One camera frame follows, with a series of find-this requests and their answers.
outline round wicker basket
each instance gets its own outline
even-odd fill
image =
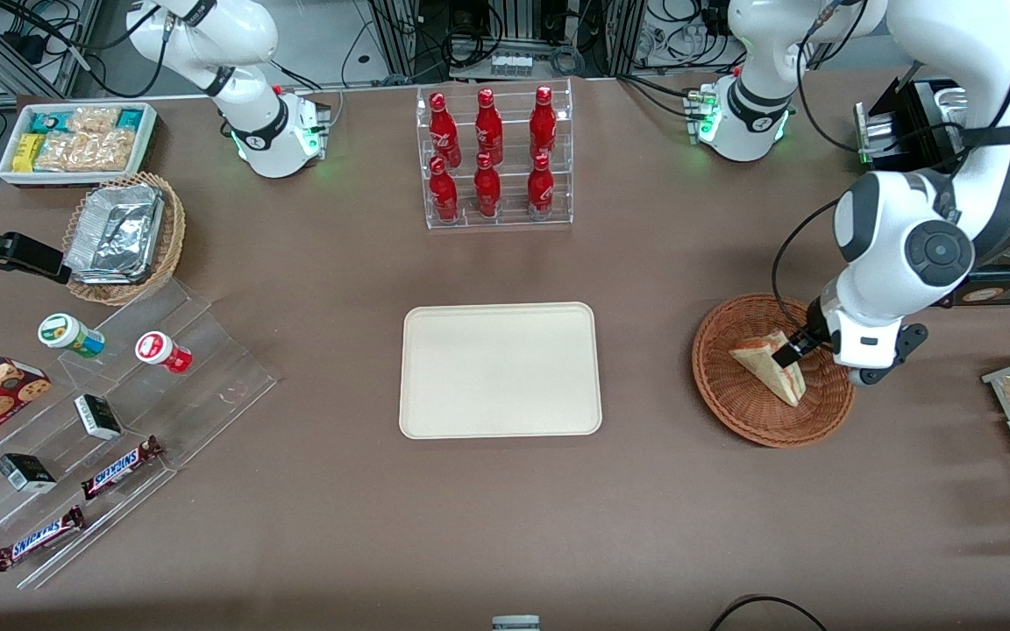
[[[69,292],[79,299],[107,304],[110,307],[122,307],[135,296],[165,284],[174,275],[177,259],[181,258],[182,255],[182,239],[185,237],[185,210],[182,209],[182,200],[177,199],[171,185],[161,177],[154,176],[153,173],[136,173],[134,176],[119,177],[119,179],[112,180],[111,183],[101,184],[97,188],[129,187],[131,184],[150,184],[153,187],[158,187],[166,195],[166,207],[163,209],[162,227],[158,229],[158,244],[152,262],[150,276],[143,283],[137,285],[85,285],[77,283],[77,281],[69,281]],[[69,228],[65,230],[64,239],[61,240],[62,251],[69,251],[73,235],[77,232],[77,221],[80,220],[83,208],[84,200],[82,199],[77,204],[77,212],[73,212],[73,217],[69,220]]]
[[[790,315],[805,320],[805,305],[786,299]],[[714,308],[696,331],[693,378],[704,401],[725,426],[767,447],[801,447],[827,438],[852,410],[854,387],[848,369],[826,350],[803,356],[806,393],[797,408],[778,399],[728,350],[750,336],[791,331],[771,295],[737,296]]]

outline table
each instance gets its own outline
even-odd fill
[[[809,100],[846,139],[850,105],[897,73],[815,72]],[[803,116],[766,160],[728,163],[624,85],[574,86],[576,223],[480,235],[423,226],[413,89],[349,93],[329,160],[283,181],[236,160],[209,100],[157,101],[154,171],[189,215],[179,276],[283,382],[47,587],[0,581],[0,630],[477,630],[507,614],[687,630],[750,593],[830,628],[1010,628],[1010,434],[979,380],[1010,364],[1010,308],[922,313],[930,340],[817,446],[737,438],[691,382],[697,323],[768,291],[782,238],[860,165]],[[80,195],[3,187],[0,230],[59,242]],[[841,265],[818,221],[783,290],[808,301]],[[406,312],[572,300],[596,313],[597,434],[401,435]],[[52,362],[33,329],[58,310],[107,315],[0,275],[0,354]]]

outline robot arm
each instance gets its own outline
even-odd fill
[[[128,28],[158,11],[131,33],[148,60],[179,73],[211,96],[232,128],[240,157],[265,177],[285,177],[320,159],[324,134],[311,101],[280,95],[256,68],[276,55],[276,21],[251,0],[139,1],[127,12]]]
[[[702,85],[699,142],[737,162],[766,155],[797,90],[799,43],[866,35],[886,11],[887,0],[732,0],[727,23],[746,47],[746,62],[741,75]]]
[[[891,0],[887,25],[914,59],[966,89],[970,129],[1010,127],[1010,1]],[[903,316],[937,302],[969,275],[974,239],[993,218],[1009,173],[1010,143],[975,146],[951,181],[930,170],[863,176],[834,212],[848,267],[810,305],[806,327],[775,359],[796,362],[827,341],[838,363],[881,379],[905,358],[901,350],[925,338],[925,328],[903,327]]]

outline sandwich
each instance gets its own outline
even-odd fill
[[[797,363],[783,369],[774,361],[774,352],[786,346],[789,339],[781,331],[762,336],[761,338],[748,338],[738,342],[730,349],[730,355],[742,364],[759,381],[766,384],[785,403],[797,408],[801,403],[801,398],[805,396],[805,377],[801,376],[801,367]]]

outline red bottle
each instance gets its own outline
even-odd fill
[[[548,154],[541,151],[532,161],[532,173],[528,175],[528,216],[536,221],[548,219],[552,213],[552,187],[556,180],[548,171]]]
[[[478,154],[478,173],[474,176],[474,188],[478,191],[478,212],[485,218],[495,218],[501,208],[502,180],[494,169],[494,160],[489,151]]]
[[[462,149],[458,148],[454,117],[446,111],[446,99],[440,93],[432,93],[428,102],[431,103],[431,143],[436,154],[446,161],[446,168],[458,169],[462,164]]]
[[[458,188],[454,187],[454,179],[446,173],[446,164],[441,156],[431,156],[428,166],[431,168],[428,188],[431,189],[431,201],[438,221],[453,223],[458,221]]]
[[[478,133],[478,150],[488,151],[493,164],[505,160],[505,135],[502,132],[502,115],[494,107],[494,91],[489,88],[478,90],[478,118],[474,120]]]
[[[552,89],[541,85],[536,88],[536,107],[532,110],[532,118],[528,119],[528,132],[532,135],[532,146],[529,148],[532,160],[540,151],[552,155],[556,149],[556,112],[552,111]]]

